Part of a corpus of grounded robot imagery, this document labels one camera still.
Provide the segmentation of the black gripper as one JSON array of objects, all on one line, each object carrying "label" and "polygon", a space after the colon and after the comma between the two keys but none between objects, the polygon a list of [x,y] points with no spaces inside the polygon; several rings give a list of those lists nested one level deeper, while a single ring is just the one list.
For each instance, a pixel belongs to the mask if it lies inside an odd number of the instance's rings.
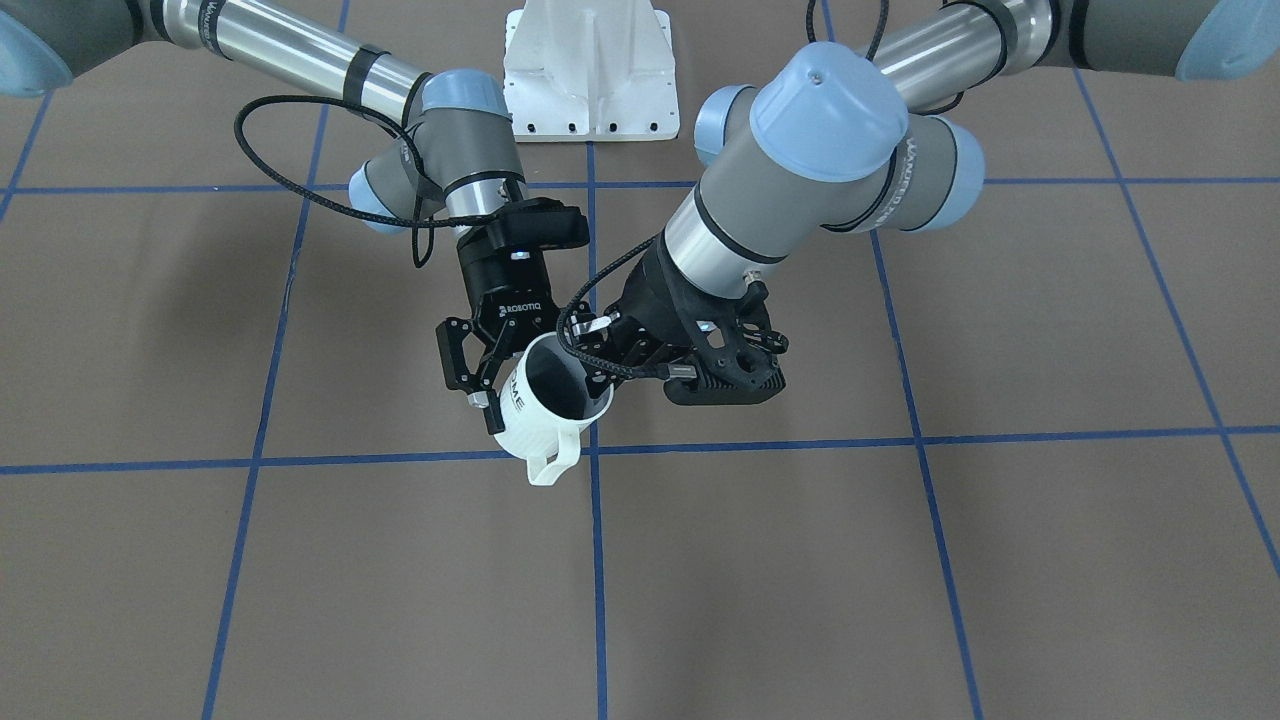
[{"label": "black gripper", "polygon": [[692,379],[709,373],[746,383],[782,370],[788,348],[765,307],[768,288],[754,281],[722,299],[685,279],[666,245],[655,240],[628,273],[622,295],[605,310],[611,324],[590,340],[590,354],[604,363],[636,370],[644,366],[690,366]]},{"label": "black gripper", "polygon": [[[458,246],[463,284],[472,310],[472,322],[447,318],[435,329],[445,388],[477,395],[474,405],[481,411],[489,436],[506,430],[500,410],[498,374],[516,352],[553,329],[561,311],[553,297],[544,251],[538,247],[497,246],[488,234],[467,234]],[[509,348],[497,345],[502,331],[515,338]],[[476,340],[484,348],[472,370],[466,357],[466,341]]]}]

